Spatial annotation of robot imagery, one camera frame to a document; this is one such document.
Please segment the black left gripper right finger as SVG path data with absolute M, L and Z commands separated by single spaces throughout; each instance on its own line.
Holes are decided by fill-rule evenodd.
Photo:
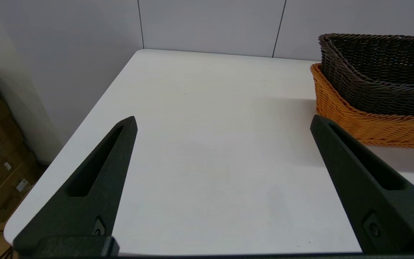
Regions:
M 310 131 L 365 254 L 414 254 L 414 185 L 338 124 Z

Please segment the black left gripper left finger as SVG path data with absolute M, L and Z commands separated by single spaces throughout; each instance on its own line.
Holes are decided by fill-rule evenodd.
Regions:
M 137 136 L 134 116 L 119 121 L 20 231 L 20 257 L 117 257 L 112 236 Z

